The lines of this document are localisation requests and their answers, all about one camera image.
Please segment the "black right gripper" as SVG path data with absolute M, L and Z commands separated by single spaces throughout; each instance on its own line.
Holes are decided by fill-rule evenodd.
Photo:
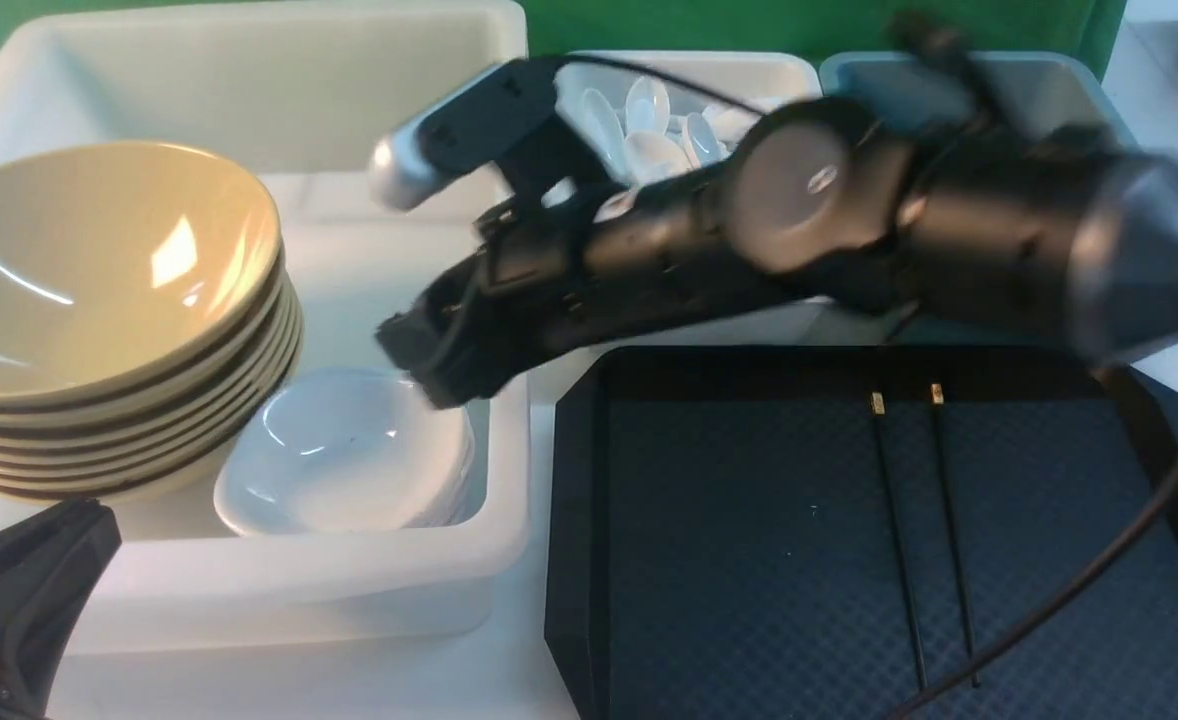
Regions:
M 588 260 L 595 243 L 643 217 L 636 194 L 535 211 L 505 202 L 481 218 L 474 255 L 379 324 L 378 346 L 430 405 L 448 409 L 492 398 L 580 348 L 647 333 L 643 304 Z

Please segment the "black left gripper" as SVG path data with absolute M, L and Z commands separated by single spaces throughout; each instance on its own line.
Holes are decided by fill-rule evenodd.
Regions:
M 82 607 L 121 547 L 108 506 L 65 500 L 0 530 L 0 719 L 44 719 Z

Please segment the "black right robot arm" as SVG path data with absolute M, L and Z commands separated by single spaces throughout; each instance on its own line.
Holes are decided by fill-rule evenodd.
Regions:
M 1078 126 L 1032 136 L 959 33 L 896 14 L 896 40 L 973 97 L 969 118 L 904 132 L 819 97 L 757 111 L 729 158 L 617 181 L 560 114 L 585 53 L 494 65 L 385 136 L 371 191 L 409 211 L 481 167 L 511 194 L 479 250 L 375 338 L 434 407 L 496 396 L 580 348 L 825 297 L 1129 361 L 1178 343 L 1178 164 Z

